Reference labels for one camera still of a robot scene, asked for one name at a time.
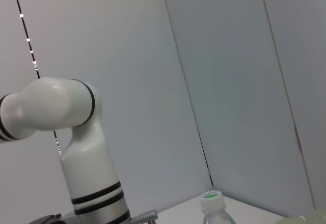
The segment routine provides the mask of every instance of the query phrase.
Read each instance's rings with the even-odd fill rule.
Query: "white panel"
[[[326,207],[326,0],[266,0],[317,208]]]
[[[0,0],[0,96],[37,79],[16,0]],[[71,211],[53,133],[0,145],[0,223]]]
[[[166,0],[208,166],[226,196],[313,209],[262,0]]]
[[[164,0],[21,6],[41,76],[76,78],[102,94],[105,136],[132,215],[212,188]],[[69,136],[58,132],[63,147]]]

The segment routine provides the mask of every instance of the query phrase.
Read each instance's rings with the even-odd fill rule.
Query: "white bottle cap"
[[[220,191],[209,191],[200,195],[202,212],[216,212],[225,209],[223,194]]]

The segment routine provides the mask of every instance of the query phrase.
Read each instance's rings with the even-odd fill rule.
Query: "robotic arm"
[[[90,84],[71,79],[36,80],[24,91],[0,98],[0,142],[24,139],[36,130],[71,127],[72,138],[60,161],[75,216],[57,223],[153,222],[157,219],[156,211],[130,220],[105,143],[101,106],[100,96]]]

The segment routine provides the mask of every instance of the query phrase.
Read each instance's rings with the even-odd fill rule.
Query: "white table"
[[[237,224],[274,224],[282,216],[224,197],[226,211]],[[193,198],[158,214],[157,224],[202,224],[199,197]]]

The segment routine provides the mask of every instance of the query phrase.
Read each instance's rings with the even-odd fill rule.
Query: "light strip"
[[[26,34],[26,41],[27,43],[29,44],[29,47],[30,47],[30,53],[32,55],[32,63],[34,65],[34,69],[36,71],[36,74],[37,74],[37,77],[40,79],[40,73],[39,73],[39,69],[36,65],[36,61],[35,61],[35,57],[34,57],[34,51],[32,49],[32,45],[31,45],[31,40],[29,38],[29,35],[28,35],[28,32],[27,32],[27,28],[26,28],[26,24],[25,24],[25,21],[24,21],[24,15],[23,13],[21,12],[21,8],[20,8],[20,3],[19,3],[19,0],[16,0],[17,1],[17,6],[18,6],[18,9],[19,9],[19,16],[21,18],[21,22],[22,22],[22,25],[24,26],[24,30],[25,30],[25,34]],[[56,143],[57,143],[57,147],[58,147],[58,151],[59,151],[59,154],[61,154],[61,149],[60,149],[60,145],[59,145],[59,142],[58,142],[58,138],[57,138],[57,134],[56,134],[56,131],[53,131],[54,135],[55,135],[55,138],[56,138]]]

